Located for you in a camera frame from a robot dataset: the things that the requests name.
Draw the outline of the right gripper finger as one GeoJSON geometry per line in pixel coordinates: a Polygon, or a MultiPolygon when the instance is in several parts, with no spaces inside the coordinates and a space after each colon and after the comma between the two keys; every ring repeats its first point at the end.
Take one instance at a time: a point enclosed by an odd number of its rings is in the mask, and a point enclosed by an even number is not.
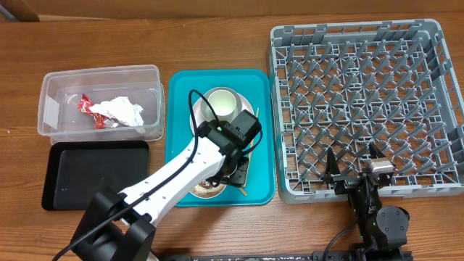
{"type": "Polygon", "coordinates": [[[368,148],[370,152],[370,158],[372,160],[386,157],[386,155],[375,145],[374,142],[370,142],[368,144],[368,148]]]}
{"type": "Polygon", "coordinates": [[[340,172],[339,166],[337,165],[333,149],[331,147],[328,147],[325,176],[340,175],[340,174],[341,172],[340,172]]]}

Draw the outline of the food scraps rice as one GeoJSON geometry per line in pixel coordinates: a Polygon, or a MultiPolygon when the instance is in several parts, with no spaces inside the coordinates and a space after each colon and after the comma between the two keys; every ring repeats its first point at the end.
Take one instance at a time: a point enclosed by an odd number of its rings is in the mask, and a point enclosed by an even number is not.
{"type": "Polygon", "coordinates": [[[220,187],[214,187],[208,181],[202,181],[192,189],[192,194],[200,198],[209,198],[219,193],[220,187]]]}

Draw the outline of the small pink bowl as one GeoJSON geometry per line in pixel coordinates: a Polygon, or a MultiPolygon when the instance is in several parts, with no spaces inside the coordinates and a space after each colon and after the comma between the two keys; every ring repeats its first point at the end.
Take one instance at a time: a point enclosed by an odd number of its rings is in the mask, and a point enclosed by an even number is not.
{"type": "Polygon", "coordinates": [[[208,181],[202,181],[190,190],[190,194],[200,199],[211,199],[220,195],[226,188],[225,184],[214,187],[208,181]]]}

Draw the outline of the white napkin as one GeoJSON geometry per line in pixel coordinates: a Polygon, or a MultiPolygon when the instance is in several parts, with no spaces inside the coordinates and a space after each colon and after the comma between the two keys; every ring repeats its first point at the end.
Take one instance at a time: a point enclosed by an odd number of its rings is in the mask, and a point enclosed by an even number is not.
{"type": "Polygon", "coordinates": [[[111,101],[90,106],[91,112],[116,119],[119,123],[132,127],[144,124],[141,116],[143,110],[142,106],[132,104],[127,96],[118,96],[111,101]]]}

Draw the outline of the red snack wrapper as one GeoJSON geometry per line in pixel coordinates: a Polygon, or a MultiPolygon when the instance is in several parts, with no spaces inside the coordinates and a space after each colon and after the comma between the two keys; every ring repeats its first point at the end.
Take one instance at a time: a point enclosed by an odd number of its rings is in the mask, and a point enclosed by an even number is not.
{"type": "Polygon", "coordinates": [[[118,123],[113,119],[99,113],[92,112],[90,107],[93,105],[93,102],[85,94],[83,94],[78,105],[78,110],[84,114],[92,116],[95,129],[116,128],[118,126],[118,123]]]}

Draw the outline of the white cup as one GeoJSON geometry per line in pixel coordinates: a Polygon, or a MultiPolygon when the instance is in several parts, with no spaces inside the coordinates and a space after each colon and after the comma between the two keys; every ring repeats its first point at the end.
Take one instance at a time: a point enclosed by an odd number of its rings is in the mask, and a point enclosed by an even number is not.
{"type": "Polygon", "coordinates": [[[207,101],[219,120],[230,122],[238,112],[239,98],[227,88],[211,90],[207,96],[207,101]]]}

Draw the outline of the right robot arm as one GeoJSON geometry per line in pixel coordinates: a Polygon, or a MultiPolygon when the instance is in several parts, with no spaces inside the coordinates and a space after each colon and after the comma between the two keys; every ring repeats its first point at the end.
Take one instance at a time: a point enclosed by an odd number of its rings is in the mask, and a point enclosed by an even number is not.
{"type": "Polygon", "coordinates": [[[413,259],[411,253],[402,251],[402,246],[407,243],[409,212],[401,207],[383,206],[378,194],[379,187],[391,183],[396,166],[375,144],[370,143],[368,148],[368,166],[357,176],[341,173],[333,150],[327,150],[323,181],[333,185],[336,195],[347,195],[356,220],[328,243],[323,260],[331,255],[330,250],[335,241],[354,226],[359,228],[361,242],[350,245],[346,252],[335,254],[335,260],[413,259]]]}

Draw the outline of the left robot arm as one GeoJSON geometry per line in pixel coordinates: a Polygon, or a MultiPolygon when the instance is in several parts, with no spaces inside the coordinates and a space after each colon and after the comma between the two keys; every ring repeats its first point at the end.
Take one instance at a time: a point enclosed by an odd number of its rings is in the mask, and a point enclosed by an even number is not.
{"type": "Polygon", "coordinates": [[[155,174],[119,193],[98,192],[63,252],[81,260],[154,260],[161,219],[200,182],[220,181],[225,167],[251,152],[255,136],[262,136],[262,126],[254,117],[195,125],[188,146],[155,174]]]}

